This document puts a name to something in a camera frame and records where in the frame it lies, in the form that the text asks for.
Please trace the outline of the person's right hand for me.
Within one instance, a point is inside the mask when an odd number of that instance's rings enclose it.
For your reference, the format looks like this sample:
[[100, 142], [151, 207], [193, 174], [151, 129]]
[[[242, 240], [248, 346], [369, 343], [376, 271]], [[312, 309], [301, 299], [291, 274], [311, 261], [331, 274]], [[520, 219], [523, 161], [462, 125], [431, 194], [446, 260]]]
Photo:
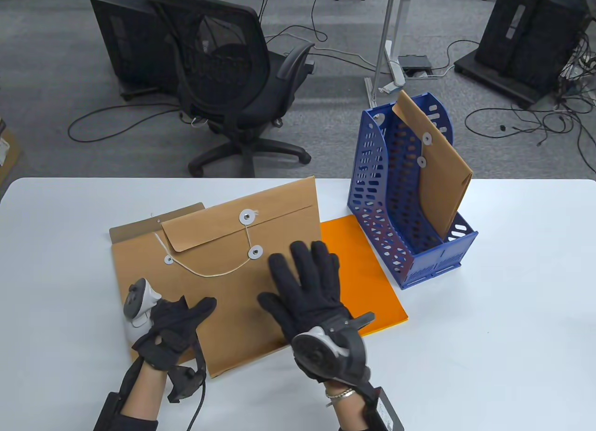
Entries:
[[340, 300], [339, 257], [322, 241], [310, 246], [293, 242], [290, 254], [298, 275], [292, 273], [282, 254], [270, 255], [268, 265], [277, 292], [263, 292], [257, 297], [280, 326], [287, 343], [330, 318], [351, 320], [351, 313]]

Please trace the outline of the person's left hand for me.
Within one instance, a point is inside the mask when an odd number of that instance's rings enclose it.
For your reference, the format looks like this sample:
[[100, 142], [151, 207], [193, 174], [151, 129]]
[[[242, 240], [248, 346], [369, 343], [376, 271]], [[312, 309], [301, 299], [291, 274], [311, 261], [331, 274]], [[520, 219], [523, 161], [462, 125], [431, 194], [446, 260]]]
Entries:
[[151, 310], [153, 325], [132, 344], [132, 350], [156, 370], [173, 369], [181, 356], [198, 341], [198, 326], [216, 307], [214, 297], [204, 297], [192, 307], [188, 306], [185, 296], [174, 302], [158, 301]]

